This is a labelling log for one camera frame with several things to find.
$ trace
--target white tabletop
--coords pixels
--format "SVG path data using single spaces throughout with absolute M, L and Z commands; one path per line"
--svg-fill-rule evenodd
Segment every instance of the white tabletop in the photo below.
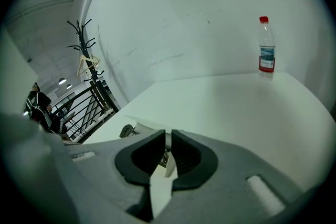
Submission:
M 296 79 L 236 74 L 156 83 L 99 128 L 86 143 L 119 138 L 132 116 L 243 146 L 303 190 L 322 181 L 335 150 L 336 124 Z

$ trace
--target water bottle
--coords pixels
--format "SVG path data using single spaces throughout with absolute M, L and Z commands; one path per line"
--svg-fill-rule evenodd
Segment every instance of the water bottle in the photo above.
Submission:
M 275 42 L 268 17 L 263 16 L 260 17 L 259 20 L 259 74 L 262 77 L 273 78 L 275 65 Z

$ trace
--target black metal railing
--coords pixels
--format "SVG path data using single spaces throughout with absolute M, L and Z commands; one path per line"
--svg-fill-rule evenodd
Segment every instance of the black metal railing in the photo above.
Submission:
M 96 118 L 109 110 L 109 107 L 103 106 L 99 101 L 102 97 L 97 96 L 99 93 L 95 90 L 95 88 L 96 85 L 88 87 L 64 103 L 52 114 L 53 117 L 58 117 L 60 119 L 63 126 L 65 126 L 64 131 L 72 140 L 77 136 L 80 136 L 80 139 L 86 136 L 88 134 L 86 128 L 89 127 Z M 68 110 L 69 105 L 72 105 L 74 101 L 88 92 L 90 92 L 88 97 L 84 98 L 78 104 Z M 87 102 L 87 104 L 83 108 L 80 107 L 81 109 L 79 111 L 76 111 L 75 108 L 84 102 Z

